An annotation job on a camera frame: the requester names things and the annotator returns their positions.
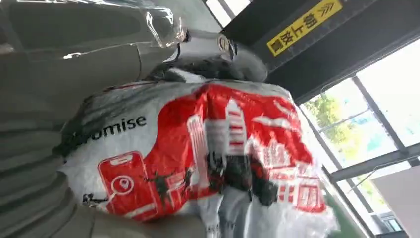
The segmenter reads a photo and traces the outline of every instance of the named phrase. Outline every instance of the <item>plastic bag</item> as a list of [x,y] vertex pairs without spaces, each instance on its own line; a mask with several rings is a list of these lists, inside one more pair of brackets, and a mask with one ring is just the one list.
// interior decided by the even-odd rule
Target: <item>plastic bag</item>
[[194,82],[140,82],[86,100],[62,145],[79,202],[139,221],[197,214],[208,237],[319,238],[337,228],[289,93]]
[[70,59],[127,44],[170,47],[182,42],[182,20],[165,7],[132,0],[0,2],[0,54]]

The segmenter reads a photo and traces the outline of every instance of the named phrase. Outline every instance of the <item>phone icon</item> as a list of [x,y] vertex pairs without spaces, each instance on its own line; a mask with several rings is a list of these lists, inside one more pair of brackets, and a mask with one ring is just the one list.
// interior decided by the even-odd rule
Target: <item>phone icon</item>
[[148,179],[143,157],[138,151],[131,151],[102,160],[98,170],[108,194],[108,212],[147,220],[158,213],[152,184]]

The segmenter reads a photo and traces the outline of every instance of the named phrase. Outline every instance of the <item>person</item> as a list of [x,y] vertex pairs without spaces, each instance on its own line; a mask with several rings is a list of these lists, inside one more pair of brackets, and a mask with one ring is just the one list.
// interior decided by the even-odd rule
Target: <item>person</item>
[[169,186],[166,182],[166,179],[172,176],[174,173],[175,171],[173,171],[172,173],[168,175],[159,175],[158,172],[155,171],[154,178],[143,178],[145,182],[155,183],[156,191],[159,194],[160,201],[162,202],[162,206],[164,209],[166,209],[166,200],[169,198],[168,196]]
[[88,207],[96,207],[102,202],[108,202],[108,198],[95,199],[93,198],[93,193],[83,194],[82,204]]
[[184,177],[184,190],[182,191],[182,195],[185,196],[185,191],[190,187],[191,185],[191,176],[193,175],[194,169],[186,167],[185,168],[185,177]]

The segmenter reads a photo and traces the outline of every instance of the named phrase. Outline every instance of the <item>white plastic bag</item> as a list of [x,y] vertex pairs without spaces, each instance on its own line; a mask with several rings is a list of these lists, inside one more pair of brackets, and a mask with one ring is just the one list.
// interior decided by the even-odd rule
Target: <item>white plastic bag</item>
[[135,220],[189,213],[208,237],[324,237],[337,224],[298,110],[261,83],[113,88],[69,123],[62,170],[80,203]]

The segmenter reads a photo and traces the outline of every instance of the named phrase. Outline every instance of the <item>window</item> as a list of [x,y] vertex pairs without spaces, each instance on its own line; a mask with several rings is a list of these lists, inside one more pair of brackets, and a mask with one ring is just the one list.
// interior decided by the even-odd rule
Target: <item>window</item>
[[224,0],[235,16],[239,15],[249,4],[249,0]]
[[418,55],[420,40],[357,73],[406,146],[420,142]]
[[403,228],[372,180],[420,165],[418,55],[420,40],[301,105],[331,182],[376,235]]
[[351,79],[314,97],[304,107],[342,167],[396,150]]
[[232,20],[218,0],[208,0],[206,4],[223,27]]
[[206,0],[207,6],[222,27],[227,26],[250,3],[250,0]]

